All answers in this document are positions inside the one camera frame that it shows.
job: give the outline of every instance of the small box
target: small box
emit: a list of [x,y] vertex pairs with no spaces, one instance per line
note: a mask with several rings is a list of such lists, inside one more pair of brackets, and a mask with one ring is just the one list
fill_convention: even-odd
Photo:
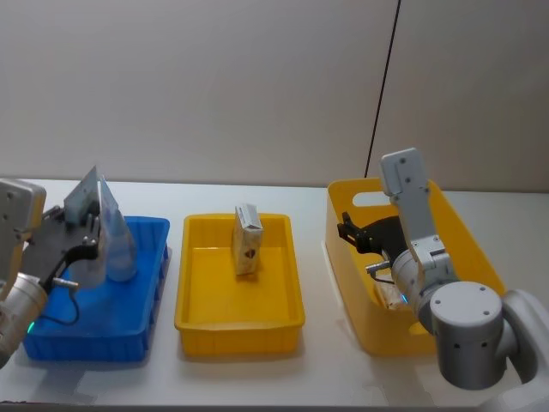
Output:
[[235,209],[232,258],[236,274],[244,275],[256,270],[263,227],[253,204],[242,203]]

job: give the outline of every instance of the blue plastic tray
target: blue plastic tray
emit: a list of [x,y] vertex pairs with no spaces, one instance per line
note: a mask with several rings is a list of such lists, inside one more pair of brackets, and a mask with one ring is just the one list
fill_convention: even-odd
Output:
[[[125,217],[136,242],[136,275],[127,282],[108,278],[75,297],[80,319],[71,326],[38,318],[23,341],[30,358],[39,361],[141,361],[166,275],[166,239],[170,222],[153,217]],[[68,268],[63,277],[69,277]],[[71,319],[74,307],[65,288],[54,288],[44,314]]]

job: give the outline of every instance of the yellow plastic bin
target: yellow plastic bin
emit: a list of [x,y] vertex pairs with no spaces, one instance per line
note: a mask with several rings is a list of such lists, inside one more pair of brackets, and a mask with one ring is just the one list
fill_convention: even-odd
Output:
[[187,355],[280,354],[298,346],[305,312],[290,219],[260,214],[256,272],[237,276],[234,214],[184,221],[175,327]]
[[[459,278],[484,283],[498,294],[504,294],[503,283],[443,193],[431,181],[429,188],[435,225]],[[365,266],[381,262],[383,258],[375,253],[360,255],[338,236],[337,223],[341,223],[343,212],[348,212],[359,227],[398,215],[393,205],[357,207],[353,204],[357,194],[379,191],[382,191],[379,179],[341,180],[328,187],[326,248],[341,297],[360,344],[369,354],[435,353],[434,339],[417,322],[411,310],[391,311],[382,306],[377,297],[374,281],[366,273]]]

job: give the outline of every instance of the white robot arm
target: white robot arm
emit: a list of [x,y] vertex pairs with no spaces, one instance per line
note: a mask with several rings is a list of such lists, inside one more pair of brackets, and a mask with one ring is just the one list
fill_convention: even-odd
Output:
[[[451,384],[470,390],[492,386],[510,358],[523,385],[480,410],[549,410],[549,312],[526,292],[512,290],[501,299],[486,285],[459,281],[432,219],[418,150],[385,155],[381,170],[383,191],[398,208],[401,224],[401,230],[391,229],[391,236],[403,236],[405,245],[389,241],[387,234],[372,238],[373,228],[383,231],[379,222],[357,228],[347,214],[338,226],[340,236],[361,253],[381,248],[389,256],[366,270],[376,279],[376,270],[391,268],[413,313],[435,336],[439,369]],[[382,239],[381,246],[374,238]],[[383,244],[390,245],[391,253]]]

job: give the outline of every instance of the bin handle cutout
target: bin handle cutout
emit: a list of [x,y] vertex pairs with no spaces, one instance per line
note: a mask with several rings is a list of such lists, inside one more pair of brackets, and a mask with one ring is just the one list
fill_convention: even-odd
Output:
[[353,197],[353,206],[366,208],[370,206],[390,205],[389,197],[382,191],[363,191]]

